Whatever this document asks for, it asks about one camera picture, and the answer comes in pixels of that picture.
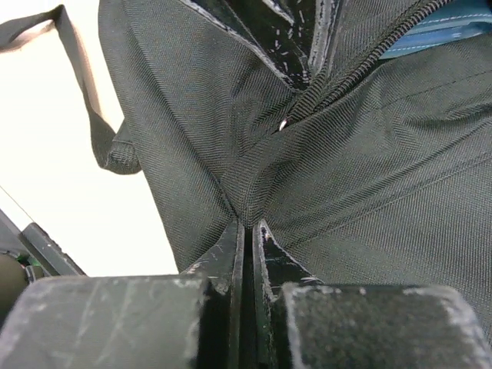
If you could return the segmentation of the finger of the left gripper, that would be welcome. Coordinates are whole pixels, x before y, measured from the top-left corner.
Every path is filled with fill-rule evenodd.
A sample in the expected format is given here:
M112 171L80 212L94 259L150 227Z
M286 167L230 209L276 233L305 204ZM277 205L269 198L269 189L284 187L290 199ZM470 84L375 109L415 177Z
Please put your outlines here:
M276 69L286 77L316 75L324 64L341 1L269 1Z
M307 87L310 77L286 77L276 69L270 58L268 49L273 45L274 27L271 24L273 13L268 9L269 1L195 0L183 3L244 43L290 88L301 90Z

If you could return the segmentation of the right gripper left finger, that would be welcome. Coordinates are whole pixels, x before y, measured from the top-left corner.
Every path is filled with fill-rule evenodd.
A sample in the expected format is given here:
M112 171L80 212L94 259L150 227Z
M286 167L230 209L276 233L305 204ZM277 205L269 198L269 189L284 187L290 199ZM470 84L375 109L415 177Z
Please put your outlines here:
M3 368L237 368L244 228L178 275L43 278L1 332Z

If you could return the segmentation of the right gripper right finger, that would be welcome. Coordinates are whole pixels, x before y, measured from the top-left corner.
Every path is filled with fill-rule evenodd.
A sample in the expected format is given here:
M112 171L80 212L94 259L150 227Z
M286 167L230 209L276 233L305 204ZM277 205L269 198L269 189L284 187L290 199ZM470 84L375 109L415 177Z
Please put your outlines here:
M327 284L252 232L261 368L489 368L471 306L444 286Z

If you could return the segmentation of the black backpack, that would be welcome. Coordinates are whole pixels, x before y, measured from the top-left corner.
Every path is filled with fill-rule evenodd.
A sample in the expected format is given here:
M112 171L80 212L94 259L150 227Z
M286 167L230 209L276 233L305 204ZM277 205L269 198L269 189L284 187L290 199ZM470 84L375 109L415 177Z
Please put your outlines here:
M441 8L491 6L341 1L296 90L183 2L100 2L124 121L89 114L98 165L145 174L178 269L265 221L322 281L448 285L490 333L491 31L381 56Z

